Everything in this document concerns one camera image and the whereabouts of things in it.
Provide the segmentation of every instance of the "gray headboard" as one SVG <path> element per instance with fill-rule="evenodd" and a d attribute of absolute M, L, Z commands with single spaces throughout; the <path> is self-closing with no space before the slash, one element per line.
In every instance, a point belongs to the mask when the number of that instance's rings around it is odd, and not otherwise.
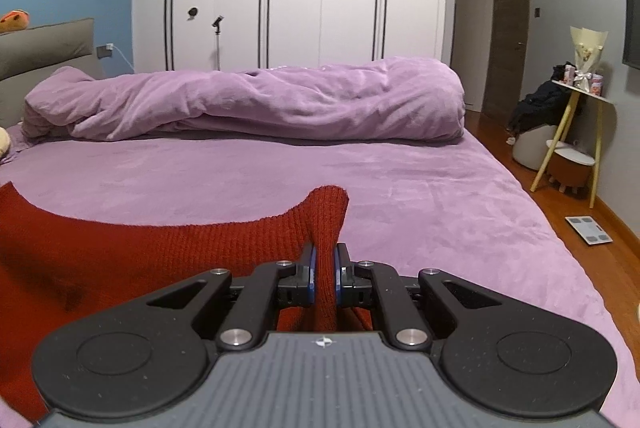
<path fill-rule="evenodd" d="M 0 126 L 20 122 L 24 97 L 63 66 L 104 78 L 93 18 L 0 34 Z"/>

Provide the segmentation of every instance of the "clothes pile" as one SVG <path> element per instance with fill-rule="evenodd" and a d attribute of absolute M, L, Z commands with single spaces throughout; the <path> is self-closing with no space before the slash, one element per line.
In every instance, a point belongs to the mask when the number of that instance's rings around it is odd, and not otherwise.
<path fill-rule="evenodd" d="M 560 81 L 564 78 L 566 65 L 573 64 L 567 62 L 564 65 L 556 65 L 551 78 L 517 104 L 507 125 L 511 133 L 518 135 L 543 124 L 558 125 L 560 123 L 569 103 L 571 89 L 556 85 L 553 80 Z M 579 103 L 576 109 L 577 114 L 580 114 L 581 106 Z"/>

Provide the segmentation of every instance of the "wooden table leg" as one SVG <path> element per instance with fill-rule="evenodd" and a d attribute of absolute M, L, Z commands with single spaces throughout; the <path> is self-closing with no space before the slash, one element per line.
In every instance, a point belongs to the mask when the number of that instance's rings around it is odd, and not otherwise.
<path fill-rule="evenodd" d="M 571 128 L 572 122 L 574 122 L 575 109 L 578 108 L 578 101 L 575 101 L 574 106 L 572 106 L 571 113 L 566 120 L 566 125 L 564 126 L 564 130 L 562 131 L 562 135 L 560 136 L 560 141 L 565 142 L 566 136 L 569 134 L 569 129 Z"/>
<path fill-rule="evenodd" d="M 580 98 L 580 94 L 575 90 L 572 90 L 571 97 L 569 98 L 569 103 L 567 103 L 567 106 L 564 110 L 564 114 L 562 115 L 560 124 L 558 125 L 558 130 L 556 130 L 556 135 L 554 136 L 553 141 L 549 146 L 549 150 L 546 151 L 545 159 L 542 161 L 542 165 L 540 166 L 540 170 L 538 170 L 536 178 L 534 179 L 533 184 L 531 185 L 530 191 L 534 192 L 536 191 L 536 188 L 538 188 L 540 179 L 542 179 L 542 176 L 546 171 L 546 166 L 549 164 L 549 161 L 551 161 L 551 156 L 554 154 L 554 151 L 556 150 L 556 145 L 558 144 L 558 141 L 560 141 L 560 137 L 562 137 L 562 132 L 564 132 L 567 122 L 569 121 L 569 116 L 575 113 L 575 107 L 578 104 L 578 98 Z"/>
<path fill-rule="evenodd" d="M 600 155 L 602 154 L 602 101 L 597 100 L 598 115 L 596 118 L 596 163 L 593 166 L 593 182 L 591 183 L 591 200 L 589 208 L 593 208 L 598 191 L 598 177 L 600 176 Z"/>

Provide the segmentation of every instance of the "baseboard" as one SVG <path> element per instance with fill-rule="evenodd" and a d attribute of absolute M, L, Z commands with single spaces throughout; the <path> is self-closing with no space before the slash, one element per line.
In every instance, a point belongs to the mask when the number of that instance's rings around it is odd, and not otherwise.
<path fill-rule="evenodd" d="M 598 210 L 602 216 L 614 227 L 616 233 L 622 237 L 622 240 L 631 248 L 640 258 L 640 238 L 626 225 L 622 219 L 617 216 L 611 208 L 609 208 L 604 201 L 596 197 L 594 209 Z"/>

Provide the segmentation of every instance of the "wardrobe handle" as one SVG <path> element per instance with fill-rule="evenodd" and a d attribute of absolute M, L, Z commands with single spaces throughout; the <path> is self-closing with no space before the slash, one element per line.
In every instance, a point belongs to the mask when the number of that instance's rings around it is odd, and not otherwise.
<path fill-rule="evenodd" d="M 162 32 L 164 35 L 164 70 L 169 70 L 169 51 L 167 48 L 166 40 L 167 40 L 167 28 L 166 28 L 166 9 L 167 9 L 168 0 L 164 0 L 164 10 L 162 12 Z"/>
<path fill-rule="evenodd" d="M 262 0 L 258 0 L 258 68 L 260 68 L 260 41 L 262 39 Z"/>
<path fill-rule="evenodd" d="M 385 11 L 382 17 L 382 54 L 381 58 L 385 59 L 385 40 L 386 40 L 386 1 L 385 0 Z"/>
<path fill-rule="evenodd" d="M 376 59 L 376 27 L 378 27 L 378 0 L 373 6 L 373 42 L 371 44 L 371 61 Z"/>
<path fill-rule="evenodd" d="M 175 71 L 175 59 L 174 59 L 174 0 L 170 1 L 169 5 L 169 37 L 171 42 L 171 70 Z"/>
<path fill-rule="evenodd" d="M 265 56 L 267 57 L 267 68 L 269 68 L 269 31 L 271 24 L 271 0 L 267 0 L 267 36 L 266 36 L 266 47 L 265 47 Z"/>

